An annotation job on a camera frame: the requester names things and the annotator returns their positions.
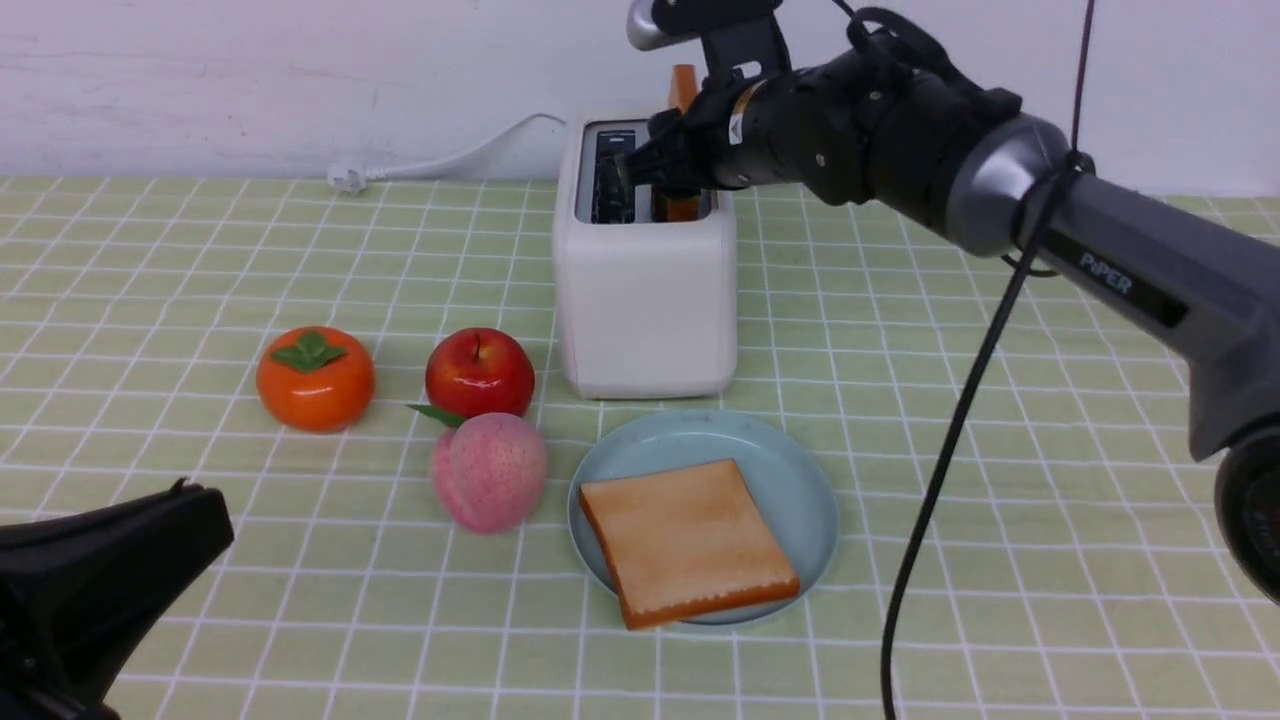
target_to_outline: light blue plate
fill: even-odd
[[[579,557],[617,596],[595,532],[579,505],[581,483],[660,473],[732,457],[800,577],[788,601],[726,610],[682,625],[730,628],[771,618],[804,597],[831,565],[840,543],[836,492],[813,456],[777,428],[736,413],[675,410],[645,415],[613,430],[586,454],[568,489],[568,529]]]

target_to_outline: peach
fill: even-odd
[[[477,415],[435,442],[431,482],[460,525],[502,533],[538,505],[547,486],[547,443],[524,418]]]

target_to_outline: red apple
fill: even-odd
[[[485,413],[524,416],[534,401],[534,364],[520,342],[502,331],[461,329],[431,351],[426,398],[462,418]]]

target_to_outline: toast slice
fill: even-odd
[[[584,483],[579,501],[628,630],[800,592],[800,578],[731,459]]]

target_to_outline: white toaster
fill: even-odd
[[[596,158],[648,141],[663,99],[580,110],[567,126],[552,258],[559,357],[590,400],[678,398],[723,391],[737,365],[737,227],[728,192],[699,219],[653,222],[636,187],[626,217],[598,201]]]

